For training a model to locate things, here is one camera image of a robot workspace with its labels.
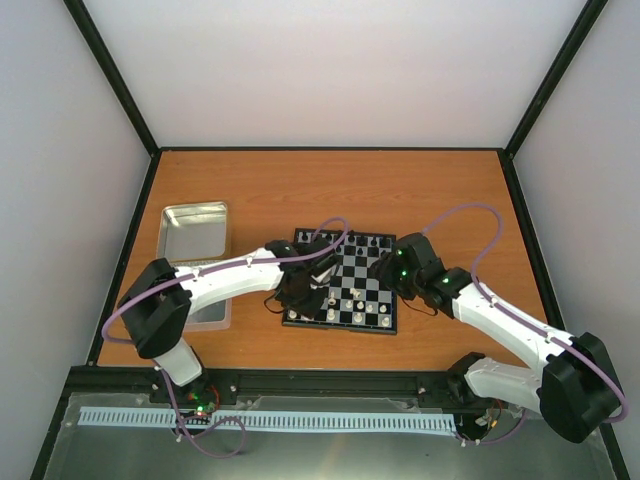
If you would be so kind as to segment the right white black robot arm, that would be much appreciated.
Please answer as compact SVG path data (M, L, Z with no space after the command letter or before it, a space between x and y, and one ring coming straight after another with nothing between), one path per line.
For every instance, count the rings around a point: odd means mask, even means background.
M603 342L556 329L500 299L471 272L446 268L421 233L407 235L380 256L371 274L403 300L426 306L491 337L522 361L517 367L471 352L447 373L458 404L480 398L539 414L562 438L580 443L601 424L628 412Z

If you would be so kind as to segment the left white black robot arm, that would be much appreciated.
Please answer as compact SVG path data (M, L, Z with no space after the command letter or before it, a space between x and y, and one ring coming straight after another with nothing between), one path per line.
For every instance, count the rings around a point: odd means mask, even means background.
M186 402L208 390L204 366L184 339L192 319L235 297L270 291L286 310L311 318L323 306L339 263L323 238L294 246L276 240L244 256L193 267L173 267L164 258L147 266L116 310L138 356L151 360Z

